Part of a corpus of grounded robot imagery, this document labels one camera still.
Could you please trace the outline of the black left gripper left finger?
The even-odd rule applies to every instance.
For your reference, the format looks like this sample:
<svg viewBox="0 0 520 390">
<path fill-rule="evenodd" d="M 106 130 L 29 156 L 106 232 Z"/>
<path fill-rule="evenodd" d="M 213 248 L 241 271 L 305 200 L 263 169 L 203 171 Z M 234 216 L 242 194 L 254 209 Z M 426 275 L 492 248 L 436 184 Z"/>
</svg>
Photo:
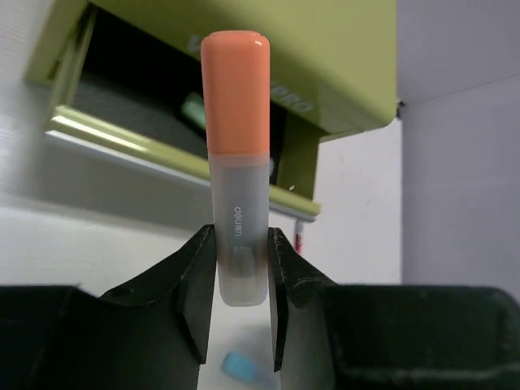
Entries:
<svg viewBox="0 0 520 390">
<path fill-rule="evenodd" d="M 215 232 L 94 296 L 74 286 L 1 289 L 4 389 L 194 389 L 206 361 Z"/>
</svg>

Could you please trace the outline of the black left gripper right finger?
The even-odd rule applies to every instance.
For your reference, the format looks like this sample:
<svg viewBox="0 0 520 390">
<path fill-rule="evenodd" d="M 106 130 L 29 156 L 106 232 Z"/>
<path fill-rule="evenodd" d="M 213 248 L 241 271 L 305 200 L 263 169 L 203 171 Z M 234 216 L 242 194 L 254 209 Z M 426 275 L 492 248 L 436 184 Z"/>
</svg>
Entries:
<svg viewBox="0 0 520 390">
<path fill-rule="evenodd" d="M 516 389 L 519 305 L 498 288 L 337 284 L 268 233 L 283 389 Z"/>
</svg>

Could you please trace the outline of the blue highlighter marker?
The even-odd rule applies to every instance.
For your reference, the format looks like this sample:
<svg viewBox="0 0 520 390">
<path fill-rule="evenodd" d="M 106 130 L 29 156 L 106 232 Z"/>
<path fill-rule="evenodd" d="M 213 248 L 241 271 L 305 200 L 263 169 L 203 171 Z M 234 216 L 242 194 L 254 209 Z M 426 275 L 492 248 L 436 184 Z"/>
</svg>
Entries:
<svg viewBox="0 0 520 390">
<path fill-rule="evenodd" d="M 223 358 L 221 371 L 251 389 L 280 389 L 280 381 L 274 372 L 241 353 L 228 353 Z"/>
</svg>

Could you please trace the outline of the red refill pen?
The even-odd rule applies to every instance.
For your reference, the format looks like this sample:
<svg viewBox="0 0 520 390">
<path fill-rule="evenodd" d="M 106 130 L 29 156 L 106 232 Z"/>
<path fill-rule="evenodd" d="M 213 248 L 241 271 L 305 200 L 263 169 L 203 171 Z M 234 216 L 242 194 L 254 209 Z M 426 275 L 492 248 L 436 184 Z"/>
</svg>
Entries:
<svg viewBox="0 0 520 390">
<path fill-rule="evenodd" d="M 302 253 L 304 227 L 303 221 L 300 219 L 295 221 L 293 247 L 298 254 Z"/>
</svg>

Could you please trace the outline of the green highlighter marker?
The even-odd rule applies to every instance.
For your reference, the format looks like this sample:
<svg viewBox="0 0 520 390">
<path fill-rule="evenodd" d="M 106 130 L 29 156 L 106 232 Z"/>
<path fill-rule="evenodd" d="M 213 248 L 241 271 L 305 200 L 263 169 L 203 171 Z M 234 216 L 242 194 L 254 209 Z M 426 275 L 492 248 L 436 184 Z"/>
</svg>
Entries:
<svg viewBox="0 0 520 390">
<path fill-rule="evenodd" d="M 206 130 L 206 112 L 202 97 L 198 93 L 189 93 L 182 105 L 181 113 L 203 132 Z"/>
</svg>

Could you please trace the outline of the green metal drawer toolbox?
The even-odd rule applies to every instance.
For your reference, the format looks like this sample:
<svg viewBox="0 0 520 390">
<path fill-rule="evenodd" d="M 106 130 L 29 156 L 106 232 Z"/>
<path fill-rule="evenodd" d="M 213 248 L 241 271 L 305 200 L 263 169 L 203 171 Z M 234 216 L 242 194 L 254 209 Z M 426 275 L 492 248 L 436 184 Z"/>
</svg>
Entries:
<svg viewBox="0 0 520 390">
<path fill-rule="evenodd" d="M 208 185 L 265 154 L 272 210 L 312 221 L 318 146 L 391 123 L 394 1 L 53 1 L 25 71 L 45 133 Z"/>
</svg>

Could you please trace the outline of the orange highlighter marker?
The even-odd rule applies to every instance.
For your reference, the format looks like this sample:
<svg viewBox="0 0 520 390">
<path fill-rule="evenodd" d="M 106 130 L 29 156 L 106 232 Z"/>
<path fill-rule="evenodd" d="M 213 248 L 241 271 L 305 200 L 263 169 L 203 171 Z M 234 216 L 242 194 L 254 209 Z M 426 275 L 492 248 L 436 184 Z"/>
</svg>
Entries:
<svg viewBox="0 0 520 390">
<path fill-rule="evenodd" d="M 229 306 L 257 306 L 267 296 L 270 43 L 258 32 L 213 32 L 201 72 L 219 291 Z"/>
</svg>

